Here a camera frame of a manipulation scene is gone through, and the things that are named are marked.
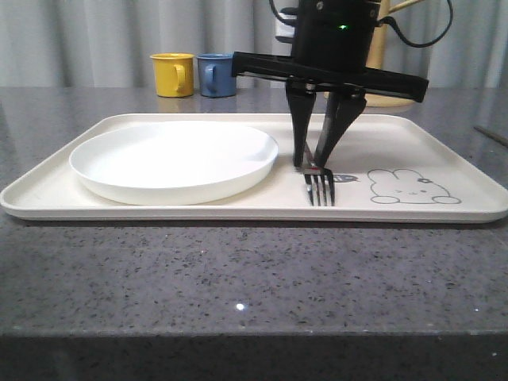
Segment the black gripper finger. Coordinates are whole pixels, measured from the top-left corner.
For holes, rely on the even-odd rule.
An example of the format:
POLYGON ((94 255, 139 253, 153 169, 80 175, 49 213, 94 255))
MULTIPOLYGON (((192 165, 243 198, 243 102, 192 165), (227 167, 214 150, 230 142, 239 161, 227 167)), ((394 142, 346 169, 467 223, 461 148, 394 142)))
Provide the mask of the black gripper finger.
POLYGON ((314 153, 315 163, 324 167, 348 127, 362 114, 367 104, 363 91, 330 92, 325 120, 314 153))
POLYGON ((308 90, 303 83, 290 80, 286 82, 285 91, 293 125, 293 165, 301 167, 306 146, 307 129, 314 109, 316 93, 313 90, 308 90))

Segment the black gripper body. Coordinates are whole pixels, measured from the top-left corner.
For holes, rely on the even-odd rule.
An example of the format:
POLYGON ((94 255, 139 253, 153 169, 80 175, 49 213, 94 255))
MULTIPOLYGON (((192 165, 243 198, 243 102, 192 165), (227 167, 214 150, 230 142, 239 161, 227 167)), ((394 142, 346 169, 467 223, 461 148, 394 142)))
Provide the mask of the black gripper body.
POLYGON ((350 85, 368 94, 422 102, 429 81, 367 66, 380 1, 300 1, 291 21, 289 56, 234 52, 232 75, 311 84, 319 91, 350 85))

